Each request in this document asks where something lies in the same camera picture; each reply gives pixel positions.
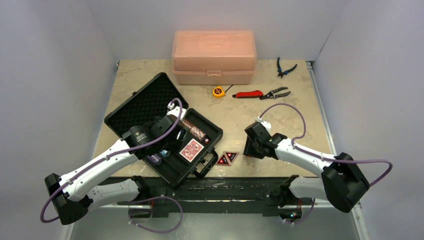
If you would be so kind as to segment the triangular all-in button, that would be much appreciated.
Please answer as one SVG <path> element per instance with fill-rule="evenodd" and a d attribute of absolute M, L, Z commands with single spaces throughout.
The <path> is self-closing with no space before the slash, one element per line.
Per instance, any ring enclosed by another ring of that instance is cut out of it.
<path fill-rule="evenodd" d="M 216 165 L 231 166 L 231 162 L 228 159 L 228 155 L 225 152 L 223 152 L 222 155 L 219 157 L 219 159 L 216 162 Z"/>
<path fill-rule="evenodd" d="M 226 157 L 227 162 L 228 162 L 229 165 L 232 165 L 232 163 L 234 162 L 234 160 L 239 155 L 239 153 L 236 152 L 236 151 L 225 151 L 224 154 L 225 154 L 225 157 Z"/>

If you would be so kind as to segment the tan blue poker chip roll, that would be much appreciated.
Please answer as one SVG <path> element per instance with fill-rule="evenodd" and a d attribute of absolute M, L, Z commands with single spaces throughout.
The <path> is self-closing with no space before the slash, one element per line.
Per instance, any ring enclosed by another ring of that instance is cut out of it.
<path fill-rule="evenodd" d="M 200 141 L 204 141 L 207 136 L 203 131 L 201 131 L 196 126 L 191 127 L 189 132 Z"/>

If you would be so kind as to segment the black poker set case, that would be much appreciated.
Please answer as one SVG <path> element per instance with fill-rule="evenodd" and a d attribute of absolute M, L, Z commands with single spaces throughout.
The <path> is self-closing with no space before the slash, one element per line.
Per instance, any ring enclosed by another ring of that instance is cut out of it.
<path fill-rule="evenodd" d="M 215 144 L 222 138 L 223 130 L 195 109 L 190 108 L 166 73 L 158 73 L 141 89 L 134 92 L 131 97 L 104 118 L 104 123 L 116 135 L 123 138 L 128 132 L 146 129 L 146 124 L 155 121 L 156 117 L 166 116 L 169 112 L 167 105 L 174 98 L 180 99 L 183 109 L 186 110 L 186 113 L 182 115 L 183 120 L 191 122 L 206 134 L 206 138 L 210 139 L 209 143 L 204 143 L 185 128 L 185 140 L 182 148 L 191 139 L 197 140 L 204 146 L 204 149 L 192 162 L 188 162 L 179 154 L 182 148 L 165 149 L 170 151 L 170 156 L 161 157 L 160 165 L 154 165 L 147 156 L 142 158 L 167 183 L 177 187 L 188 175 L 193 174 L 197 178 L 207 175 L 219 159 L 215 151 Z"/>

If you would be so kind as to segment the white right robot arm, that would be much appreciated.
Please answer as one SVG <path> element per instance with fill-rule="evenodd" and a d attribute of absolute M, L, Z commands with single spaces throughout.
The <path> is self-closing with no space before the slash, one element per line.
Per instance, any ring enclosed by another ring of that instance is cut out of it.
<path fill-rule="evenodd" d="M 370 188 L 370 183 L 347 153 L 331 155 L 304 146 L 255 121 L 245 130 L 243 154 L 257 159 L 273 158 L 301 167 L 314 177 L 290 176 L 280 185 L 280 205 L 310 198 L 328 201 L 337 210 L 349 213 Z"/>

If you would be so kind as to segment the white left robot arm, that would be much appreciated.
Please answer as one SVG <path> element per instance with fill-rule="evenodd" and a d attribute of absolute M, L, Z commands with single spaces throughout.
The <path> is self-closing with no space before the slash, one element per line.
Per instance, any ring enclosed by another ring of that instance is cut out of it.
<path fill-rule="evenodd" d="M 141 176 L 104 184 L 118 170 L 167 147 L 182 144 L 186 130 L 182 121 L 186 109 L 170 104 L 169 112 L 159 120 L 132 126 L 108 150 L 78 169 L 45 179 L 49 198 L 41 208 L 42 223 L 59 220 L 69 225 L 88 212 L 112 203 L 142 205 L 156 200 Z"/>

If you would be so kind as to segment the orange black poker chip roll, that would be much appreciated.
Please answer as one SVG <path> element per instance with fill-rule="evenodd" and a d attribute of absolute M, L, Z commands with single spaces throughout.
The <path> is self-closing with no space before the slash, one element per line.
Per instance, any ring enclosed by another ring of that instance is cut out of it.
<path fill-rule="evenodd" d="M 194 125 L 186 119 L 184 119 L 182 123 L 189 131 L 194 127 Z"/>

